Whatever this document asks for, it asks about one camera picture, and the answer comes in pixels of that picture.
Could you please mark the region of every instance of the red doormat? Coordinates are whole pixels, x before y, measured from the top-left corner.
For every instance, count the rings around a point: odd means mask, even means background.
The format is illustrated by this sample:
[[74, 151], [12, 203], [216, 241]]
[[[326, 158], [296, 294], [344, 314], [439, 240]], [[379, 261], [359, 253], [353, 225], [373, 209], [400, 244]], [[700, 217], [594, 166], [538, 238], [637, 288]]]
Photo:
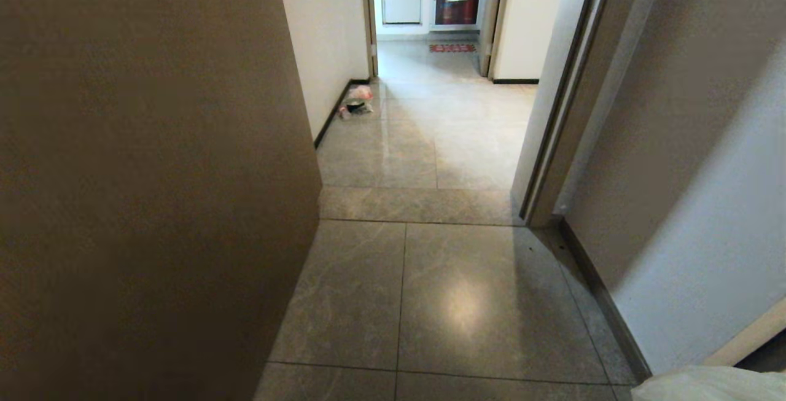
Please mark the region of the red doormat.
[[475, 52], [475, 46], [466, 43], [452, 43], [450, 45], [429, 45], [431, 52]]

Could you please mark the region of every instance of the black baseboard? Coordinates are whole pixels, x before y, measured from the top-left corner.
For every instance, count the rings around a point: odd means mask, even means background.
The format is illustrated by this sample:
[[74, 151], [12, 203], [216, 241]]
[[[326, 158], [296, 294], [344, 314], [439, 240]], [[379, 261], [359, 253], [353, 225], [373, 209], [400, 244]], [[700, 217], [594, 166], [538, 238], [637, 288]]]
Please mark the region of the black baseboard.
[[317, 138], [314, 139], [314, 149], [319, 147], [319, 144], [322, 143], [322, 138], [325, 137], [325, 133], [328, 132], [328, 127], [330, 127], [330, 122], [333, 121], [334, 116], [336, 115], [336, 111], [341, 106], [341, 102], [343, 98], [346, 96], [346, 92], [349, 91], [351, 85], [368, 85], [371, 82], [371, 79], [351, 79], [349, 82], [346, 83], [344, 89], [341, 91], [341, 95], [336, 100], [336, 104], [333, 105], [330, 114], [328, 114], [328, 118], [325, 119], [325, 124], [322, 125], [322, 129], [317, 134]]
[[614, 300], [612, 300], [609, 290], [606, 289], [606, 285], [603, 283], [603, 280], [601, 280], [601, 276], [598, 275], [595, 264], [592, 263], [584, 247], [582, 247], [581, 242], [576, 238], [573, 229], [570, 228], [570, 225], [568, 225], [564, 219], [559, 222], [559, 233], [567, 244], [569, 252], [576, 260], [578, 269], [581, 270], [584, 279], [587, 284], [589, 284], [589, 291], [592, 292], [593, 297], [597, 300], [598, 306], [601, 307], [606, 322], [609, 323], [609, 327], [612, 329], [612, 333], [614, 333], [617, 343], [620, 344], [620, 348], [623, 350], [623, 354], [625, 354], [625, 358], [631, 366], [634, 376], [636, 376], [639, 384], [644, 382], [647, 378], [652, 376], [652, 371], [649, 370], [649, 365], [644, 359], [643, 354], [641, 354], [641, 350], [638, 348], [634, 336], [631, 334], [625, 320], [623, 320], [623, 317], [620, 315], [620, 311], [617, 310], [617, 304], [614, 304]]
[[494, 85], [538, 85], [540, 79], [494, 79]]

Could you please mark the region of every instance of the beige wall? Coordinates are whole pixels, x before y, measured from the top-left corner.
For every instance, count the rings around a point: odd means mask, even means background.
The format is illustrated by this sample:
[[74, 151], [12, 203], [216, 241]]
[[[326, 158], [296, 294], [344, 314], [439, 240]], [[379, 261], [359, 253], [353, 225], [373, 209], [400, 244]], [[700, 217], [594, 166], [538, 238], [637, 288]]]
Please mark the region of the beige wall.
[[250, 399], [320, 188], [282, 0], [0, 18], [0, 397]]
[[786, 0], [656, 0], [566, 219], [655, 373], [786, 295]]
[[539, 79], [556, 20], [559, 0], [507, 0], [495, 79]]
[[346, 83], [369, 76], [363, 0], [284, 0], [284, 7], [317, 138]]

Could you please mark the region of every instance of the tile floor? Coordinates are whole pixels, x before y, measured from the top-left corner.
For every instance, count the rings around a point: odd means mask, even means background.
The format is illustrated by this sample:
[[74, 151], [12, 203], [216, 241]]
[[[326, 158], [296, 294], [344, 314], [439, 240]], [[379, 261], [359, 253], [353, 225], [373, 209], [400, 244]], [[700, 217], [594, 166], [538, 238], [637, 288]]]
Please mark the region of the tile floor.
[[473, 59], [379, 46], [376, 112], [317, 152], [322, 221], [257, 401], [631, 399], [559, 235], [513, 211], [535, 90]]

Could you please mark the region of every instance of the doormat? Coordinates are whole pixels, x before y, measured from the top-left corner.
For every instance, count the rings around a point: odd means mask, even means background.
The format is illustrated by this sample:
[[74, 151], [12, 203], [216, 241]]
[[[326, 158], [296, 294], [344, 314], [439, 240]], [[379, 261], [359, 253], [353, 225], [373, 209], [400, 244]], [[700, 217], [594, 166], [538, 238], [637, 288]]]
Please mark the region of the doormat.
[[450, 45], [429, 45], [431, 52], [475, 52], [471, 43], [452, 43]]

